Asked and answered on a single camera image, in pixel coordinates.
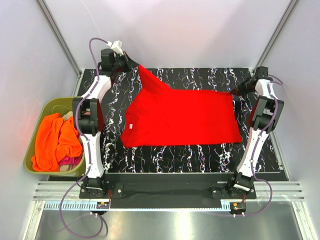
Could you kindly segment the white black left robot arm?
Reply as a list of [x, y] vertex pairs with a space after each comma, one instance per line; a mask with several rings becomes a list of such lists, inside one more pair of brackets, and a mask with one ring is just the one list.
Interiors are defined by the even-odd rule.
[[82, 96], [72, 100], [74, 127], [82, 141], [85, 159], [85, 173], [79, 193], [81, 199], [102, 199], [110, 194], [100, 147], [101, 133], [105, 127], [101, 102], [118, 73], [129, 72], [138, 66], [125, 51], [115, 47], [101, 50], [100, 56], [93, 83]]

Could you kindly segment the right orange connector board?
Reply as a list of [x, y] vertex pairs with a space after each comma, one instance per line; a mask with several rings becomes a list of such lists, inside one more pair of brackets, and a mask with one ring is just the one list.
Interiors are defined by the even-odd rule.
[[246, 208], [247, 208], [247, 205], [245, 202], [234, 202], [232, 204], [232, 209], [235, 211], [245, 210]]

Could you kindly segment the orange connector board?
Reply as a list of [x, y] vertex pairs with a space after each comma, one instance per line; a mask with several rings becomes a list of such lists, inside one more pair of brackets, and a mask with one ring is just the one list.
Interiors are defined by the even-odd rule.
[[235, 211], [245, 210], [246, 208], [247, 208], [247, 205], [245, 202], [234, 202], [232, 204], [232, 209]]
[[96, 204], [97, 209], [109, 209], [110, 202], [109, 201], [98, 201]]

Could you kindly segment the left orange connector board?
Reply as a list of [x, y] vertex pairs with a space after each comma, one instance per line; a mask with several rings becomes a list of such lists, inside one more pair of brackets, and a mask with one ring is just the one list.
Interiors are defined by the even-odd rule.
[[109, 201], [98, 201], [96, 204], [97, 209], [109, 209], [110, 202]]

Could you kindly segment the aluminium corner post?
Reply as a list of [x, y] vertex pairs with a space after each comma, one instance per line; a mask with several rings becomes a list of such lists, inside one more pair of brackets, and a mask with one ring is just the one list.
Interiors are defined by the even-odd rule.
[[62, 52], [64, 53], [67, 61], [69, 62], [72, 70], [76, 74], [77, 77], [79, 77], [82, 73], [82, 70], [78, 66], [75, 58], [73, 57], [67, 42], [65, 41], [58, 24], [56, 23], [53, 14], [51, 13], [47, 3], [45, 0], [35, 0], [36, 4], [38, 5], [42, 15], [44, 16], [44, 19], [46, 20], [51, 32], [53, 33], [55, 39], [57, 40]]
[[260, 67], [263, 65], [263, 63], [265, 62], [265, 60], [268, 57], [269, 53], [271, 52], [273, 46], [277, 42], [279, 36], [281, 35], [283, 30], [285, 29], [286, 24], [290, 20], [292, 14], [294, 13], [294, 11], [299, 3], [300, 3], [300, 0], [290, 0], [289, 1], [289, 3], [287, 5], [287, 7], [285, 8], [279, 22], [276, 25], [271, 37], [269, 38], [262, 54], [260, 55], [255, 66], [252, 68], [253, 70], [255, 70], [257, 67]]

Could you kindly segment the aluminium frame rail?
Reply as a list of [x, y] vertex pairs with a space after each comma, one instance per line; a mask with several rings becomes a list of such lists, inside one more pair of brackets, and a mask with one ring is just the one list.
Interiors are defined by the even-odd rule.
[[41, 181], [25, 240], [316, 240], [297, 182], [257, 182], [227, 199], [205, 182], [133, 182], [111, 198], [80, 199], [67, 181]]

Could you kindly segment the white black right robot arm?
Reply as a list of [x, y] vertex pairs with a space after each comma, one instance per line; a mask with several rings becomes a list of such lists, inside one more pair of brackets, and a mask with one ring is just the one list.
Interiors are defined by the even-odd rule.
[[243, 157], [236, 171], [226, 185], [226, 193], [231, 198], [242, 198], [254, 189], [255, 170], [261, 150], [270, 133], [276, 128], [284, 108], [284, 101], [278, 99], [273, 85], [282, 85], [283, 82], [274, 81], [269, 75], [269, 69], [259, 66], [253, 76], [237, 85], [230, 93], [236, 96], [245, 96], [257, 93], [257, 101], [250, 113], [249, 138]]

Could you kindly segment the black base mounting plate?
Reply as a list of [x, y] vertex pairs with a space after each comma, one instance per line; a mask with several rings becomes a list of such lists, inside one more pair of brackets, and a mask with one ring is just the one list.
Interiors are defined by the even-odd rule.
[[107, 173], [112, 209], [213, 209], [226, 193], [233, 173]]

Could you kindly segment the right aluminium corner post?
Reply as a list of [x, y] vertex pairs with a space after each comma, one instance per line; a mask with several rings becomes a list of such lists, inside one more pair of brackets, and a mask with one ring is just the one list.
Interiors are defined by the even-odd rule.
[[299, 3], [300, 3], [300, 0], [290, 0], [289, 1], [289, 3], [287, 5], [287, 7], [285, 8], [279, 22], [276, 25], [271, 37], [269, 38], [262, 54], [260, 55], [255, 66], [252, 68], [253, 70], [255, 70], [257, 67], [260, 67], [263, 65], [263, 63], [265, 62], [265, 60], [268, 57], [269, 53], [271, 52], [273, 46], [277, 42], [279, 36], [281, 35], [283, 30], [285, 29], [286, 24], [290, 20], [292, 14], [294, 13], [294, 11]]

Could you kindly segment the orange t shirt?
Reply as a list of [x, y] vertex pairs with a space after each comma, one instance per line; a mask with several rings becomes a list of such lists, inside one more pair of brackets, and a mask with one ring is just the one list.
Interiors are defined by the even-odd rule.
[[63, 116], [53, 113], [44, 117], [35, 137], [32, 168], [36, 172], [60, 172], [56, 156]]

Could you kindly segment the red t shirt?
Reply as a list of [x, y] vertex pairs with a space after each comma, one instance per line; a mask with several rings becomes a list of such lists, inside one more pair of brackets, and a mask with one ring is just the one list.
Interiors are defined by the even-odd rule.
[[142, 88], [125, 112], [124, 147], [242, 141], [230, 93], [172, 89], [141, 65], [138, 73]]

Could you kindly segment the left aluminium corner post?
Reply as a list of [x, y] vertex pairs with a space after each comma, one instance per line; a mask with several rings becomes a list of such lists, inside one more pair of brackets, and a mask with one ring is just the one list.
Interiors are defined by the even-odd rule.
[[38, 5], [42, 15], [44, 16], [44, 19], [46, 20], [51, 32], [53, 33], [55, 39], [57, 40], [62, 52], [64, 53], [67, 61], [69, 62], [72, 70], [76, 74], [77, 77], [79, 77], [82, 73], [82, 70], [78, 66], [75, 58], [73, 57], [67, 42], [65, 41], [58, 24], [56, 23], [53, 14], [51, 13], [47, 3], [45, 0], [35, 0], [36, 4]]

